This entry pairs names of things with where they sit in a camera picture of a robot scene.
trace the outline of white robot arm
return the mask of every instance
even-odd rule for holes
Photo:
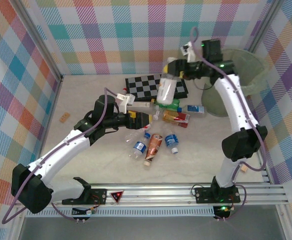
[[[106,129],[114,129],[115,132],[119,127],[140,129],[151,122],[152,116],[142,112],[126,114],[120,112],[120,110],[125,112],[125,106],[133,102],[130,95],[123,95],[120,98],[122,103],[117,106],[114,97],[108,95],[106,103],[105,95],[100,96],[95,103],[94,110],[88,112],[84,119],[74,126],[74,130],[51,151],[28,166],[17,165],[12,173],[12,195],[16,196],[21,188],[22,192],[18,196],[18,200],[32,213],[38,213],[49,203],[56,201],[80,199],[85,202],[89,200],[92,189],[83,179],[79,177],[66,181],[52,181],[52,179],[76,155],[89,148],[105,134],[113,132],[106,132]],[[22,188],[25,179],[29,178],[31,173],[33,175]]]
[[[211,197],[212,202],[215,203],[228,199],[229,195],[238,191],[234,183],[239,165],[259,150],[261,145],[259,139],[264,140],[268,132],[265,126],[259,126],[252,115],[241,90],[234,63],[231,60],[223,60],[220,41],[205,40],[202,41],[201,46],[203,61],[195,60],[194,46],[189,42],[181,47],[187,59],[174,60],[168,63],[164,70],[167,74],[181,76],[186,80],[210,77],[210,83],[214,85],[226,107],[232,135],[222,141],[225,158],[220,171],[212,180],[210,192],[212,196],[207,194],[204,197],[204,200]]]

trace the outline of black and white checkerboard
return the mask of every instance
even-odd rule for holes
[[[127,92],[135,95],[135,101],[150,102],[157,97],[160,76],[161,74],[126,78]],[[178,80],[174,98],[185,99],[187,94],[185,81]]]

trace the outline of blue bottle label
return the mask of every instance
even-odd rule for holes
[[[145,152],[146,148],[147,148],[146,145],[143,144],[143,143],[140,142],[140,141],[138,141],[138,142],[135,144],[135,146],[134,146],[134,149],[138,149],[138,150],[141,151],[142,153]]]
[[[187,105],[187,111],[204,114],[205,108],[203,106],[199,106],[199,105]]]
[[[177,136],[174,134],[168,135],[165,137],[165,142],[166,142],[166,146],[168,147],[171,144],[178,144],[179,141],[177,139]]]

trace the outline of red triangle label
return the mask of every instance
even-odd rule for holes
[[[124,193],[124,191],[115,191],[115,192],[111,192],[110,195],[116,201],[116,203],[119,203],[123,193]]]

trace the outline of white bracket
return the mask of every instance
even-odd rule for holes
[[[187,56],[187,62],[193,63],[196,61],[196,54],[192,48],[191,42],[188,42],[186,45],[183,45],[181,48],[181,53],[183,56]]]
[[[127,113],[127,105],[132,106],[132,104],[135,101],[135,96],[133,94],[117,94],[117,99],[121,100],[121,103],[119,104],[119,111],[121,113],[126,114]]]

